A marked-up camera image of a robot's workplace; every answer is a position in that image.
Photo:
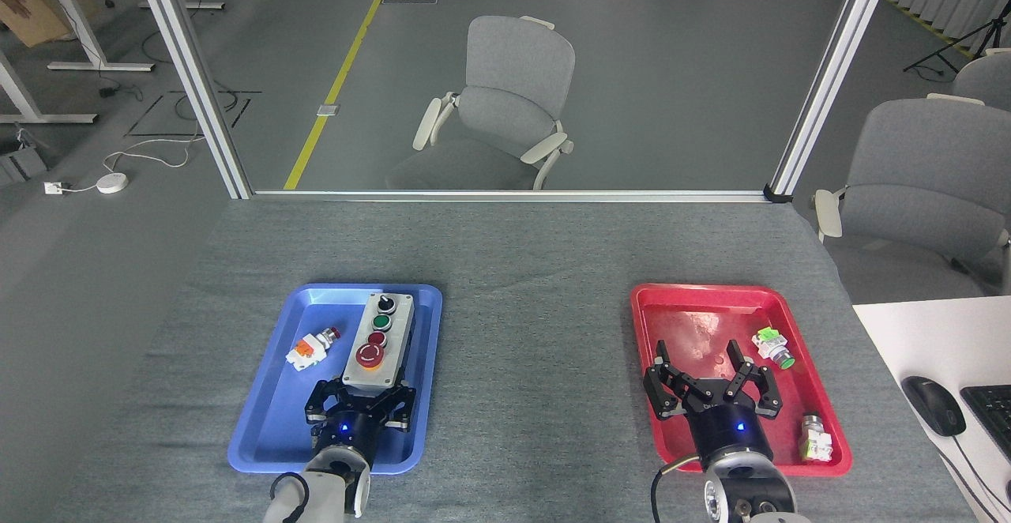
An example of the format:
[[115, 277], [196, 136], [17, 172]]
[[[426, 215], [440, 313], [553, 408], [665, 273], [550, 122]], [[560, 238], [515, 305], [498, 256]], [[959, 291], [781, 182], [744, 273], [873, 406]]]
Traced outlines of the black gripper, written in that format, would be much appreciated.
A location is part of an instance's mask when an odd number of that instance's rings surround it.
[[[738, 342], [728, 342], [727, 354], [735, 375], [725, 391], [713, 390], [712, 400], [703, 401], [698, 397], [698, 380], [671, 365], [664, 340], [657, 341], [653, 365], [643, 374], [649, 404], [658, 421], [685, 414], [702, 469], [709, 469], [719, 455], [746, 449], [770, 461], [774, 458], [758, 421], [758, 416], [777, 418], [782, 409], [779, 386], [768, 366], [756, 365], [743, 355]], [[757, 401], [742, 391], [747, 382], [754, 383]]]
[[400, 383], [379, 394], [379, 400], [353, 400], [340, 378], [318, 380], [306, 400], [306, 423], [313, 428], [314, 454], [332, 446], [350, 448], [365, 462], [374, 462], [384, 428], [409, 432], [416, 389]]

